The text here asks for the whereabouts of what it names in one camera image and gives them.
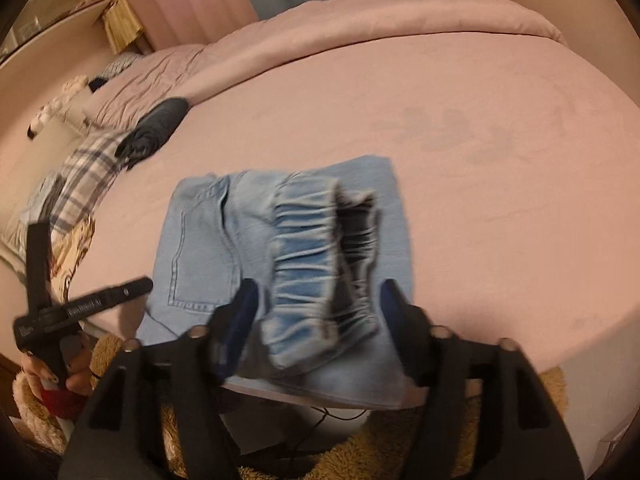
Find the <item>red band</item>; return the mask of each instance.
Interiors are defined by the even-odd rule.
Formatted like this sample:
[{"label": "red band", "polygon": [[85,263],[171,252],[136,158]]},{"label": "red band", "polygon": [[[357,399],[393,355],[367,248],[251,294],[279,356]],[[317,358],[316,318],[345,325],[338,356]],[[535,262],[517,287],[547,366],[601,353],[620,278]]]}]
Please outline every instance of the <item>red band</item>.
[{"label": "red band", "polygon": [[89,397],[69,390],[43,390],[42,403],[49,413],[65,420],[76,420]]}]

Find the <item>striped cloth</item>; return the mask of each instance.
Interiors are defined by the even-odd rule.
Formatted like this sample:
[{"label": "striped cloth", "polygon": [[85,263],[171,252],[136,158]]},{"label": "striped cloth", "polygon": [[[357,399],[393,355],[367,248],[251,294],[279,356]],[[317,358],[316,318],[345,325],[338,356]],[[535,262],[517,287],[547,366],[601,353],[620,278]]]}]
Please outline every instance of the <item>striped cloth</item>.
[{"label": "striped cloth", "polygon": [[127,134],[100,130],[69,155],[60,170],[65,185],[51,211],[52,238],[71,231],[100,204],[122,166],[115,152]]}]

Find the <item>wall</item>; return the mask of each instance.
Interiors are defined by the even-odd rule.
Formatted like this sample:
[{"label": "wall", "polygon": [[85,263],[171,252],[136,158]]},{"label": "wall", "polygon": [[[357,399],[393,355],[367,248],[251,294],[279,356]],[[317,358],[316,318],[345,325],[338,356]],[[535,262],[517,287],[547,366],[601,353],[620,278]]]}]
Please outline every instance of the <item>wall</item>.
[{"label": "wall", "polygon": [[[0,66],[0,176],[28,149],[27,128],[36,111],[57,95],[63,83],[76,75],[100,72],[114,57],[99,20],[72,34],[68,27],[57,28],[35,43],[20,58]],[[26,293],[3,262],[0,298],[0,353],[18,362],[12,322],[26,313]]]}]

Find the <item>denim pants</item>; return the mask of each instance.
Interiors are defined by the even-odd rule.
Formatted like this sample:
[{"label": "denim pants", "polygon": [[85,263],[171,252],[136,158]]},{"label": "denim pants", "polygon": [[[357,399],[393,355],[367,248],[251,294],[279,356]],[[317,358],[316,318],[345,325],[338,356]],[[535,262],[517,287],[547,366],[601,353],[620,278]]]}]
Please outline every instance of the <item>denim pants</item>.
[{"label": "denim pants", "polygon": [[164,342],[205,323],[243,278],[260,286],[260,308],[231,382],[399,404],[402,371],[378,295],[386,278],[410,295],[410,247],[388,160],[183,180],[164,221],[138,337]]}]

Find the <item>back pocket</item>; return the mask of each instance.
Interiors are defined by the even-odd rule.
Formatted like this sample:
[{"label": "back pocket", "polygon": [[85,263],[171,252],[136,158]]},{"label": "back pocket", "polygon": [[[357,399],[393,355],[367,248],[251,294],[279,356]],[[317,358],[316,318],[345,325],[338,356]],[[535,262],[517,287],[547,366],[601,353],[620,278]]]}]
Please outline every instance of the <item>back pocket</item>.
[{"label": "back pocket", "polygon": [[238,290],[239,258],[225,230],[227,196],[228,179],[221,178],[182,211],[169,306],[210,314]]}]

